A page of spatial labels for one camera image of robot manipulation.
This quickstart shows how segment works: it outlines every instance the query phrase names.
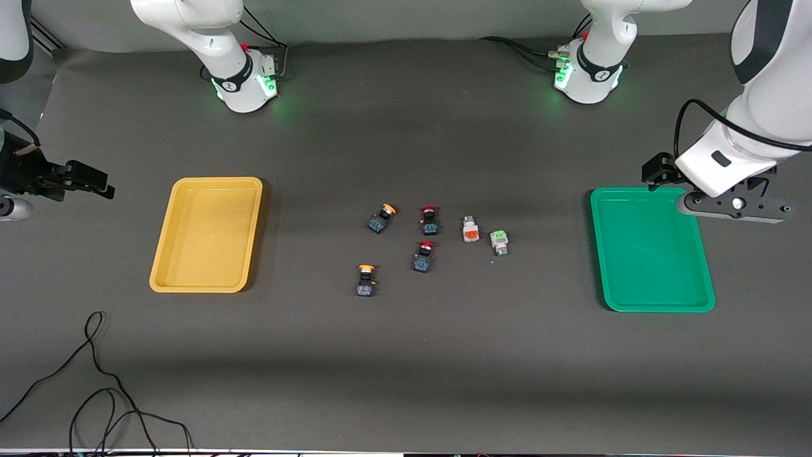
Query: black cable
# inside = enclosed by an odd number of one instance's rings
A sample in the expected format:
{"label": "black cable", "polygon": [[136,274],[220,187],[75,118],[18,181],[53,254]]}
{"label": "black cable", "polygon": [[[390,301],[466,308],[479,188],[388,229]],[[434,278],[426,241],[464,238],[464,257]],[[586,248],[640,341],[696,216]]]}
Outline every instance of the black cable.
{"label": "black cable", "polygon": [[589,25],[590,22],[592,22],[592,15],[587,13],[586,16],[584,16],[584,19],[582,19],[581,22],[578,23],[578,26],[575,27],[575,32],[572,32],[572,37],[573,38],[577,37],[578,33],[580,33],[581,30],[583,30],[587,25]]}
{"label": "black cable", "polygon": [[[92,394],[90,394],[89,397],[87,397],[82,402],[81,406],[79,406],[79,409],[77,409],[76,412],[73,413],[73,418],[71,419],[71,426],[67,430],[68,455],[70,455],[71,457],[73,456],[73,432],[74,432],[74,428],[76,427],[76,421],[79,419],[79,414],[82,412],[84,407],[87,406],[88,403],[90,403],[90,400],[93,400],[94,398],[96,398],[96,395],[99,395],[99,394],[102,394],[102,393],[107,394],[107,395],[110,396],[110,403],[112,404],[112,408],[110,409],[110,418],[107,420],[107,426],[105,427],[105,431],[110,428],[110,424],[113,422],[113,417],[115,417],[115,396],[113,395],[113,392],[115,392],[115,391],[116,390],[113,389],[112,387],[105,387],[105,388],[102,388],[102,389],[99,389],[99,390],[93,392]],[[106,442],[106,439],[107,439],[107,436],[106,436],[106,433],[105,433],[105,437],[101,439],[102,453],[104,453],[103,444]]]}
{"label": "black cable", "polygon": [[498,41],[498,42],[500,42],[500,43],[504,43],[504,44],[506,44],[506,45],[510,46],[511,48],[514,48],[514,49],[519,49],[519,50],[523,50],[524,52],[526,52],[526,53],[528,53],[528,54],[537,55],[537,56],[540,56],[540,57],[546,57],[546,56],[547,56],[547,52],[546,52],[546,51],[535,50],[535,49],[533,49],[533,48],[529,48],[529,47],[527,47],[527,46],[525,46],[525,45],[523,45],[523,44],[519,43],[518,41],[513,41],[513,40],[511,40],[510,38],[504,38],[504,37],[482,37],[482,38],[480,38],[480,40],[485,40],[485,41]]}
{"label": "black cable", "polygon": [[129,416],[131,414],[139,414],[139,415],[151,417],[151,418],[153,418],[155,420],[160,420],[161,422],[165,422],[167,424],[178,425],[180,428],[182,428],[184,430],[184,439],[186,440],[186,451],[187,451],[188,454],[191,455],[192,447],[194,446],[194,441],[192,440],[192,433],[189,432],[189,428],[186,426],[186,424],[183,424],[183,423],[178,422],[176,420],[167,419],[166,417],[161,417],[161,416],[159,416],[157,414],[153,414],[151,412],[143,412],[143,411],[136,411],[136,410],[130,410],[130,411],[124,412],[121,416],[119,416],[119,418],[113,423],[113,425],[111,427],[110,427],[110,422],[107,423],[108,427],[105,429],[105,434],[102,437],[101,442],[99,443],[99,446],[96,447],[97,450],[101,448],[101,453],[104,454],[104,442],[105,442],[105,440],[113,433],[113,431],[119,425],[119,423],[125,417],[127,417],[127,416]]}
{"label": "black cable", "polygon": [[56,42],[48,33],[45,33],[45,30],[40,28],[36,22],[31,21],[31,26],[34,27],[46,40],[50,41],[54,48],[56,49],[64,49],[64,46],[60,46],[59,43]]}
{"label": "black cable", "polygon": [[792,143],[785,143],[783,141],[772,140],[767,137],[762,137],[761,135],[757,135],[756,133],[752,133],[749,130],[740,127],[730,120],[726,119],[723,115],[715,111],[713,108],[708,106],[707,103],[699,100],[698,98],[691,98],[685,104],[682,105],[680,108],[680,114],[676,116],[676,125],[674,126],[674,159],[680,156],[680,130],[682,129],[682,118],[685,116],[685,110],[688,109],[692,104],[699,106],[701,109],[705,110],[711,117],[718,120],[722,124],[726,125],[732,131],[744,135],[751,140],[755,140],[761,142],[768,146],[779,147],[781,149],[787,150],[797,150],[800,152],[811,152],[812,146],[801,146],[801,145],[793,145]]}
{"label": "black cable", "polygon": [[265,33],[267,33],[267,34],[268,34],[268,37],[270,37],[270,38],[266,38],[266,39],[268,39],[269,41],[273,41],[273,42],[274,42],[274,43],[276,43],[277,45],[280,45],[280,46],[282,46],[282,47],[286,47],[286,48],[287,48],[287,45],[286,45],[285,43],[282,43],[281,41],[277,40],[277,39],[274,37],[274,35],[272,35],[272,34],[271,34],[271,32],[269,32],[269,31],[268,31],[268,29],[267,29],[267,28],[265,28],[265,26],[264,26],[264,25],[262,25],[262,22],[260,22],[259,20],[257,20],[257,17],[251,13],[251,10],[249,10],[249,9],[248,9],[248,7],[243,6],[243,8],[245,9],[245,12],[246,12],[246,13],[248,13],[248,15],[249,15],[249,16],[251,16],[251,19],[253,19],[253,20],[254,20],[254,22],[256,22],[256,23],[257,23],[257,25],[259,25],[259,27],[260,27],[260,28],[261,28],[263,31],[265,31]]}
{"label": "black cable", "polygon": [[[91,337],[95,337],[96,332],[98,332],[98,328],[96,328],[96,330],[93,332],[93,335],[91,335]],[[34,387],[37,387],[37,384],[58,375],[59,372],[61,372],[63,369],[65,369],[65,367],[70,362],[73,361],[73,359],[76,357],[76,355],[79,354],[79,351],[83,350],[88,344],[90,344],[89,339],[86,340],[85,342],[83,342],[79,347],[77,347],[76,350],[73,351],[73,354],[71,354],[71,356],[68,357],[67,360],[65,360],[65,363],[63,363],[61,367],[57,368],[55,372],[49,374],[48,376],[45,376],[45,377],[43,377],[41,379],[38,379],[38,380],[34,381],[34,383],[31,384],[31,387],[28,387],[28,390],[25,391],[25,394],[23,394],[23,396],[17,401],[17,403],[13,407],[11,407],[11,409],[2,417],[2,419],[0,419],[0,424],[3,423],[6,419],[8,419],[8,416],[11,416],[11,413],[13,413],[19,407],[19,405],[22,404],[22,402],[24,402],[26,398],[28,398],[28,396],[31,394],[31,391],[34,390]]]}
{"label": "black cable", "polygon": [[527,46],[525,46],[525,45],[523,45],[523,44],[521,44],[519,42],[513,41],[513,40],[508,39],[508,38],[503,38],[503,37],[483,37],[483,38],[480,38],[480,40],[498,41],[500,43],[504,43],[508,47],[510,47],[512,50],[514,50],[519,55],[519,57],[523,58],[530,65],[533,65],[534,67],[536,67],[538,69],[541,69],[541,70],[544,70],[546,72],[556,72],[557,71],[557,69],[555,67],[552,67],[552,66],[549,66],[549,65],[541,65],[540,63],[538,63],[535,60],[531,59],[527,54],[525,54],[525,52],[527,52],[527,53],[529,53],[531,55],[536,55],[536,56],[539,56],[539,57],[546,57],[547,56],[546,52],[542,52],[542,51],[539,51],[539,50],[529,48],[529,47],[527,47]]}
{"label": "black cable", "polygon": [[577,37],[578,35],[581,35],[581,33],[582,33],[584,30],[586,30],[586,27],[587,27],[589,24],[592,24],[592,19],[590,19],[590,20],[586,21],[586,24],[584,24],[583,26],[581,26],[581,28],[579,28],[579,29],[578,29],[578,30],[575,32],[575,36],[574,36],[573,38]]}
{"label": "black cable", "polygon": [[[93,330],[91,331],[90,325],[91,325],[91,323],[93,322],[93,320],[95,318],[98,318],[97,323],[96,323],[95,328],[93,328]],[[110,418],[107,421],[107,426],[105,427],[105,432],[104,432],[103,438],[102,438],[101,442],[99,443],[99,446],[102,448],[102,453],[104,453],[104,445],[106,444],[106,439],[110,435],[111,430],[121,421],[121,419],[124,416],[128,416],[129,414],[136,414],[138,416],[138,419],[139,419],[140,423],[141,423],[141,429],[144,431],[144,436],[146,437],[147,441],[149,442],[149,444],[151,445],[151,447],[153,448],[153,450],[155,452],[158,451],[158,447],[155,446],[155,441],[152,439],[152,436],[150,436],[150,434],[149,434],[149,430],[147,429],[146,422],[144,421],[144,416],[152,417],[154,419],[161,420],[161,421],[167,422],[169,424],[175,424],[175,425],[178,425],[179,427],[183,428],[184,429],[184,438],[186,439],[186,443],[187,443],[187,450],[191,454],[192,435],[190,434],[189,429],[185,424],[183,424],[181,422],[178,422],[178,421],[175,421],[175,420],[170,420],[170,419],[167,419],[165,417],[161,417],[161,416],[149,413],[149,412],[145,412],[145,411],[142,411],[141,409],[139,409],[138,406],[135,403],[135,400],[132,398],[132,396],[129,394],[129,392],[127,392],[127,390],[124,388],[124,385],[121,382],[121,378],[119,378],[118,375],[116,375],[116,374],[114,374],[112,372],[107,372],[99,364],[98,353],[96,351],[96,344],[93,341],[93,339],[96,337],[96,335],[99,332],[99,329],[102,327],[102,322],[103,321],[104,321],[104,313],[102,313],[101,311],[93,312],[84,323],[84,337],[85,337],[84,342],[81,345],[79,345],[79,347],[77,347],[76,350],[73,351],[73,353],[71,354],[70,357],[67,358],[65,363],[63,363],[62,366],[57,368],[57,370],[55,372],[53,372],[53,373],[49,374],[48,376],[45,376],[45,377],[37,380],[37,381],[34,381],[34,383],[31,384],[30,387],[28,387],[28,390],[26,390],[25,394],[23,394],[23,396],[17,401],[17,403],[0,419],[0,423],[2,423],[4,420],[6,420],[11,415],[11,413],[13,413],[19,407],[19,405],[22,404],[25,401],[26,398],[28,398],[28,396],[31,394],[31,392],[34,390],[34,388],[39,383],[41,383],[43,381],[46,381],[46,380],[50,379],[51,377],[56,376],[57,374],[59,374],[65,367],[67,367],[68,364],[70,364],[73,361],[73,359],[76,357],[77,354],[79,354],[80,351],[82,351],[86,346],[90,346],[92,356],[93,356],[93,366],[96,368],[96,371],[98,371],[99,373],[101,373],[103,375],[112,377],[115,380],[116,385],[118,386],[118,389],[113,388],[113,387],[106,387],[106,388],[97,390],[96,392],[91,394],[88,398],[86,398],[84,400],[84,402],[82,403],[82,405],[79,407],[79,409],[76,411],[76,413],[73,416],[73,420],[71,421],[71,427],[70,427],[70,434],[71,435],[70,435],[70,438],[68,440],[68,443],[71,446],[71,457],[72,457],[72,451],[73,451],[73,448],[72,448],[72,445],[73,445],[73,429],[76,426],[76,420],[78,419],[79,414],[81,413],[82,409],[84,409],[85,405],[87,405],[88,402],[90,402],[93,398],[95,398],[97,395],[101,394],[102,392],[107,392],[108,393],[108,395],[110,396],[110,400],[111,400],[111,402],[113,404],[112,412],[110,413]],[[132,407],[132,411],[128,411],[126,413],[123,413],[122,416],[120,416],[118,420],[116,420],[113,424],[111,424],[112,418],[113,418],[113,416],[115,414],[115,397],[114,397],[113,393],[119,393],[122,396],[124,396],[127,399],[127,401],[130,403],[130,406]]]}
{"label": "black cable", "polygon": [[42,48],[48,49],[48,46],[46,46],[42,41],[40,41],[39,38],[34,37],[34,36],[31,36],[31,38],[33,38],[34,42],[37,43],[38,45],[40,45]]}
{"label": "black cable", "polygon": [[[23,121],[15,118],[10,112],[8,112],[6,110],[3,110],[3,109],[0,109],[0,118],[5,119],[5,120],[10,120],[11,122],[19,125],[19,127],[21,129],[25,130],[25,132],[31,137],[31,139],[34,140],[34,145],[36,147],[40,146],[40,138],[26,124],[23,124]],[[3,422],[3,420],[5,420],[5,419],[6,419],[6,416],[4,416],[2,419],[0,419],[0,422]]]}

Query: electrical component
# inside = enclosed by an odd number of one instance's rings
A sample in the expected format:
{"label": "electrical component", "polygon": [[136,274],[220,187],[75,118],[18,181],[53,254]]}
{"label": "electrical component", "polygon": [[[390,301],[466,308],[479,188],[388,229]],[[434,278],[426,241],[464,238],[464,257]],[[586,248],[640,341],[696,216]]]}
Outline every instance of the electrical component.
{"label": "electrical component", "polygon": [[573,40],[558,47],[560,53],[575,57],[559,67],[553,87],[575,102],[602,101],[617,86],[623,58],[637,36],[637,24],[631,15],[678,10],[690,3],[691,0],[581,0],[592,16],[592,27],[584,39],[577,34],[586,25],[579,24]]}
{"label": "electrical component", "polygon": [[504,230],[492,232],[490,234],[490,245],[499,257],[508,255],[508,234]]}
{"label": "electrical component", "polygon": [[383,203],[383,208],[378,214],[373,215],[372,219],[369,220],[367,227],[375,233],[380,234],[387,228],[387,224],[389,223],[389,219],[398,211],[395,211],[395,208],[392,205]]}
{"label": "electrical component", "polygon": [[[643,165],[650,189],[689,183],[678,208],[686,214],[776,223],[792,217],[792,205],[767,197],[776,165],[812,151],[812,2],[749,2],[733,25],[731,59],[744,91],[724,115],[702,100],[680,109],[673,154]],[[696,104],[714,120],[686,151],[679,151],[685,110]]]}
{"label": "electrical component", "polygon": [[439,232],[439,226],[437,225],[437,208],[429,205],[423,207],[420,211],[423,215],[423,219],[420,221],[420,223],[423,224],[423,235],[427,237],[436,235]]}
{"label": "electrical component", "polygon": [[420,242],[417,248],[417,254],[414,255],[414,263],[412,270],[421,273],[427,273],[431,265],[431,255],[434,252],[433,242]]}
{"label": "electrical component", "polygon": [[372,281],[372,275],[375,271],[375,267],[372,265],[358,265],[358,269],[360,270],[361,278],[358,280],[358,286],[356,287],[356,295],[359,297],[372,297],[375,295],[375,281]]}
{"label": "electrical component", "polygon": [[472,215],[467,215],[462,219],[462,239],[467,243],[479,239],[479,226]]}
{"label": "electrical component", "polygon": [[256,111],[276,96],[274,57],[240,46],[225,28],[240,22],[242,0],[131,0],[130,4],[141,22],[197,54],[218,97],[232,111]]}

